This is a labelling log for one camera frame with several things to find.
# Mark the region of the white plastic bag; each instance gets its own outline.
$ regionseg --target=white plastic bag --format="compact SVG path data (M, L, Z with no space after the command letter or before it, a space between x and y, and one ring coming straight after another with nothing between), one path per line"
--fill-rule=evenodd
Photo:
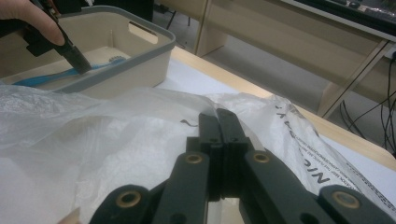
M186 137L198 135L198 115L214 115L219 106L236 113L255 148L271 150L308 190L347 185L383 209L388 205L396 217L289 101L247 94L209 98L136 89L99 101L0 86L0 220L56 223L80 207L81 222L88 223L113 189L163 182L185 151Z

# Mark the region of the human hand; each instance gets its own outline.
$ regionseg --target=human hand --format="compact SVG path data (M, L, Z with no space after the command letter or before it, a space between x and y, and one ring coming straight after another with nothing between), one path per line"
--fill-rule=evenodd
M9 19L26 21L51 43L64 44L64 36L56 22L29 0L0 0L0 20Z

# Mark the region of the floor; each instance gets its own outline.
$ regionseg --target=floor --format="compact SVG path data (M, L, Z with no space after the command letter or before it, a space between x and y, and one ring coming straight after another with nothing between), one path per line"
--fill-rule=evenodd
M169 11L165 13L155 11L153 22L165 28L171 17L172 13ZM169 30L177 37L177 46L192 52L198 21L191 19L190 26L188 21L189 18L187 16L176 13ZM232 36L228 36L223 47L207 54L203 58L274 94L288 98L294 104L313 113L317 112L322 91L329 84L327 80L315 74L285 62L261 49L250 46ZM352 119L376 106L375 102L353 92L346 98L345 102L348 115ZM384 131L380 113L380 108L377 107L359 119L357 126L367 140L384 147ZM329 121L344 129L347 129L350 125L350 123L345 125L343 122L340 108L332 113Z

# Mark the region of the black cable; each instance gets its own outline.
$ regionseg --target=black cable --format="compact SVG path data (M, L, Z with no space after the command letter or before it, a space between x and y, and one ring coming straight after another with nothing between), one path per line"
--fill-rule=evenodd
M346 112L346 116L347 116L347 119L349 120L349 123L351 123L351 125L355 128L356 132L358 132L358 134L359 134L362 138L366 139L366 137L365 137L364 134L361 132L361 130L358 128L358 126L356 126L356 124L353 124L353 123L352 123L353 120L352 120L352 118L349 116L349 113L347 112L347 106L346 106L346 102L345 102L345 101L343 101L342 107L344 108L344 110L345 110L345 112Z
M347 129L349 131L352 132L351 128L355 128L358 133L362 136L361 131L359 130L359 128L356 125L356 122L362 118L364 115L370 113L371 111L373 111L374 109L376 109L377 107L379 107L381 105L381 124L382 124L382 128L384 131L384 148L387 149L388 145L390 146L390 148L393 150L393 156L395 156L396 158L396 139L395 139L395 133L394 133L394 125L393 125L393 111L395 109L395 104L396 104L396 99L393 101L393 103L391 102L391 97L396 93L396 91L394 91L392 94L390 94L390 81L391 81L391 67L393 65L393 63L396 61L396 51L393 52L392 54L392 59L390 60L389 63L389 73L388 73L388 87L387 87L387 98L385 100L383 100L382 102L380 102L379 104L377 104L376 106L372 107L371 109L369 109L368 111L366 111L365 113L361 114L360 116L358 116L356 119L352 120L350 118L350 116L347 113L347 107L345 104L345 101L343 101L343 107L346 111L346 114L348 116L348 119L350 121L350 125L347 125L347 122L344 119L344 116L342 114L342 110L341 110L341 106L340 106L340 113L341 113L341 117L343 119L343 122L346 124ZM389 115L387 118L386 123L384 122L384 117L383 117L383 104L384 103L388 103L388 108L389 108Z
M343 114L343 107L340 106L340 115L341 115L341 119L343 120L344 124L348 127L350 124L347 123L346 119L344 118L344 114Z
M390 97L392 97L394 94L396 94L396 91L394 91L394 92L390 95ZM359 119L361 119L361 117L363 117L364 115L366 115L366 114L372 112L374 109L376 109L377 107L379 107L379 106L381 106L382 104L384 104L387 100L388 100L388 97L387 97L387 99L385 99L385 100L381 101L380 103L378 103L376 106L373 106L371 109L367 110L366 112L364 112L363 114L361 114L360 116L358 116L358 117L357 117L356 119L354 119L353 122L348 126L348 129L350 129L350 128L352 127L352 125L356 123L356 121L358 121Z
M392 55L392 59L390 60L389 63L389 69L388 69L388 87L387 87L387 103L388 103L388 119L387 119L387 123L384 125L384 120L383 120L383 105L381 105L381 122L382 122L382 127L384 129L384 141L385 141L385 149L387 149L387 143L389 143L390 147L392 148L392 150L394 151L396 147L395 145L395 141L394 141L394 129L393 129L393 119L392 119L392 115L393 115L393 106L391 106L391 100L390 100L390 81L391 81L391 68L393 63L396 60L396 55L395 53L393 53Z

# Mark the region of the finger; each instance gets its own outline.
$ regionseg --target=finger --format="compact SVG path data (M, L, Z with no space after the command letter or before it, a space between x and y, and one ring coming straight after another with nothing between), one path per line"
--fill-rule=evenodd
M64 44L64 36L56 22L30 1L27 1L23 12L19 13L19 19L33 25L53 44Z

